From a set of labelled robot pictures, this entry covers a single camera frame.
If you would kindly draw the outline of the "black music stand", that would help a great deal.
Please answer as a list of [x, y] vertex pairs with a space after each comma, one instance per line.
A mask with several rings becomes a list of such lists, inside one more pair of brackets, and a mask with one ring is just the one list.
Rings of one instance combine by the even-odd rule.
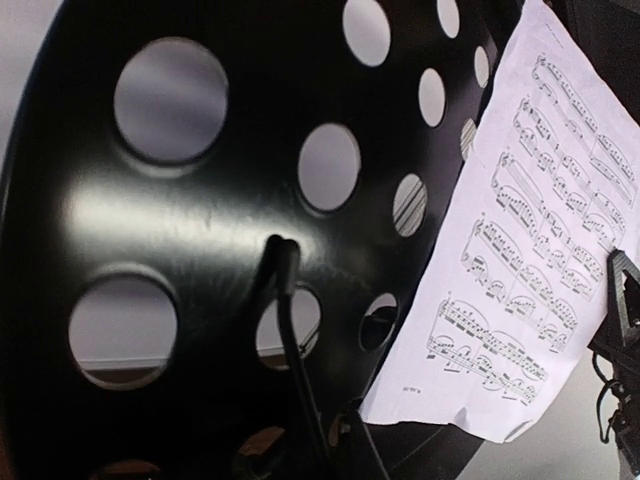
[[528, 1], [65, 1], [1, 177], [12, 479], [453, 479], [365, 422]]

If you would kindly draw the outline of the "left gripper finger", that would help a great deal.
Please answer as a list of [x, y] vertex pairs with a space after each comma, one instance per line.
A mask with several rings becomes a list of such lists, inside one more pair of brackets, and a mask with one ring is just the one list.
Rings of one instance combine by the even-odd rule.
[[[618, 407], [607, 422], [604, 422], [602, 402], [608, 393], [618, 400]], [[639, 394], [629, 390], [619, 380], [607, 380], [596, 400], [596, 418], [602, 443], [608, 444], [611, 435], [614, 435], [620, 461], [620, 478], [638, 479]]]
[[589, 348], [607, 360], [638, 360], [639, 268], [619, 249], [606, 267], [606, 312]]

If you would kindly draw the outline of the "lilac sheet music page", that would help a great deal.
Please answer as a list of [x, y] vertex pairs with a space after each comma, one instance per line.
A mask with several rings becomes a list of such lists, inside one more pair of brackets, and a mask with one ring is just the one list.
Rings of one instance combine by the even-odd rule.
[[526, 2], [365, 422], [523, 434], [603, 321], [607, 257], [635, 252], [638, 223], [638, 124]]

